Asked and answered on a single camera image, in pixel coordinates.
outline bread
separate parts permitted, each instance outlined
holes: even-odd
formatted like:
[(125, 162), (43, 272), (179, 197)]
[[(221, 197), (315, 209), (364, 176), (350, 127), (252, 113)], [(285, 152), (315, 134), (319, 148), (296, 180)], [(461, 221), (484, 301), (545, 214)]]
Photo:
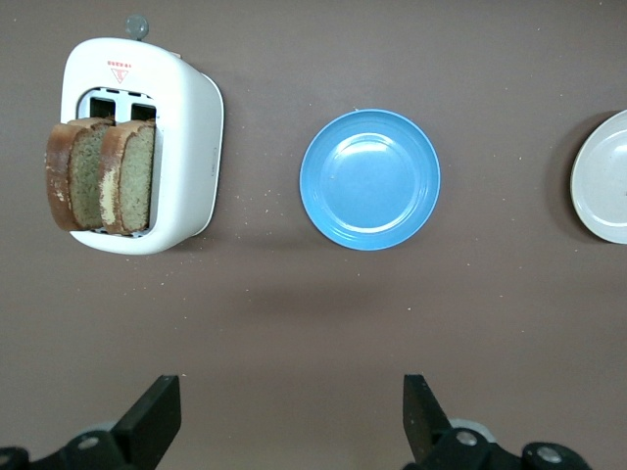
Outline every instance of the bread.
[(109, 118), (86, 117), (57, 124), (46, 147), (48, 203), (63, 230), (102, 227), (98, 168)]
[(153, 120), (131, 120), (110, 127), (100, 152), (100, 214), (107, 232), (128, 235), (148, 227)]

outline brown tabletop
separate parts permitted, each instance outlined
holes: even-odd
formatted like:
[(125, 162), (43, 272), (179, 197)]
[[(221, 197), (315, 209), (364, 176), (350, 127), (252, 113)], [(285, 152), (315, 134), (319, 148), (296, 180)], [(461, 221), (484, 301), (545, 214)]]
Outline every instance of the brown tabletop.
[[(43, 155), (78, 43), (182, 54), (226, 111), (217, 206), (158, 255), (58, 229)], [(569, 194), (627, 108), (627, 3), (4, 1), (0, 5), (0, 446), (41, 457), (178, 374), (163, 469), (400, 469), (406, 373), (507, 450), (627, 461), (627, 249)], [(379, 108), (429, 136), (442, 190), (405, 243), (327, 240), (299, 192), (329, 121)]]

